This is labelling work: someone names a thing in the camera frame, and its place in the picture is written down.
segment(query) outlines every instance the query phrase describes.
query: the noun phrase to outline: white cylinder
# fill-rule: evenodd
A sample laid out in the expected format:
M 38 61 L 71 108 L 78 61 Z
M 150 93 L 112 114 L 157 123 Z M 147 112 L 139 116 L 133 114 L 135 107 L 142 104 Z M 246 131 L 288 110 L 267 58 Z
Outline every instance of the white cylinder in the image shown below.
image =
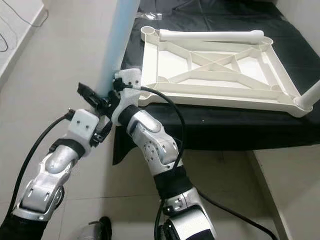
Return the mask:
M 319 100 L 320 100 L 320 80 L 316 82 L 316 84 L 314 84 L 302 96 L 296 97 L 294 99 L 294 102 L 303 110 L 308 111 L 312 109 L 312 106 Z
M 120 70 L 140 4 L 140 0 L 116 1 L 111 30 L 105 48 L 103 69 L 95 88 L 100 97 L 108 96 L 112 90 L 112 80 L 115 72 Z
M 241 42 L 260 43 L 264 39 L 264 32 L 261 30 L 252 31 L 169 31 L 160 29 L 160 40 L 173 41 L 183 39 L 195 39 L 212 42 Z

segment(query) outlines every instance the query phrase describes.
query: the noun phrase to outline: white plastic frame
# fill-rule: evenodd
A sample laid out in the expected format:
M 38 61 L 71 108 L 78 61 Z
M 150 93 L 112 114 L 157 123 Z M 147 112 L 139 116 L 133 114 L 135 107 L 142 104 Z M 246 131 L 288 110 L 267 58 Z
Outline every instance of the white plastic frame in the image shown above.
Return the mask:
M 185 32 L 172 32 L 175 39 L 163 41 L 161 33 L 167 32 L 141 28 L 141 85 L 165 93 L 177 104 L 282 111 L 299 118 L 311 112 L 320 98 L 319 83 L 299 94 L 272 48 L 272 39 L 261 37 L 261 32 L 240 32 L 238 38 L 237 32 L 219 32 L 221 36 L 213 35 L 211 41 L 208 35 L 202 40 L 201 33 L 185 38 Z M 253 39 L 260 42 L 253 44 Z M 141 106 L 152 102 L 163 100 L 141 94 Z

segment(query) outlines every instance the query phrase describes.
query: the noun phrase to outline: tiled floor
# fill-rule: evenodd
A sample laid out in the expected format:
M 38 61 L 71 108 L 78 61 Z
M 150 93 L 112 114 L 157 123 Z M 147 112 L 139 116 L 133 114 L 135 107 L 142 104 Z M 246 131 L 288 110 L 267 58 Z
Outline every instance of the tiled floor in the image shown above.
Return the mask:
M 16 175 L 40 132 L 68 107 L 87 108 L 77 83 L 94 87 L 102 71 L 114 1 L 55 0 L 50 17 L 32 37 L 0 93 L 0 218 Z M 57 126 L 27 168 L 23 186 L 55 139 Z M 108 215 L 114 239 L 153 238 L 159 198 L 138 149 L 112 166 L 112 135 L 79 161 L 66 185 L 66 197 L 45 230 L 44 240 L 70 240 L 90 221 Z M 275 232 L 249 161 L 243 152 L 186 151 L 183 161 L 195 185 L 216 201 Z M 205 203 L 220 240 L 268 240 L 259 230 Z

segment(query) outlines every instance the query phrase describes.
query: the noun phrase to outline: white plastic rod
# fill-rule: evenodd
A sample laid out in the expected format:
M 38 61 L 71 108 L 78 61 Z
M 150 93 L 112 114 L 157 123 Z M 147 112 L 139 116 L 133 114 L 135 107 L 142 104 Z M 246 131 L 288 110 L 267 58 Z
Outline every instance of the white plastic rod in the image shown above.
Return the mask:
M 101 97 L 108 96 L 112 90 L 112 80 L 120 70 L 134 25 L 140 0 L 116 0 L 113 21 L 104 52 L 103 69 L 95 91 Z
M 320 100 L 320 80 L 316 82 L 308 91 L 302 96 L 294 99 L 297 104 L 303 110 L 310 110 L 312 106 Z
M 264 32 L 261 30 L 252 31 L 170 31 L 160 29 L 160 40 L 174 41 L 183 39 L 194 39 L 212 42 L 240 42 L 260 43 L 264 39 Z

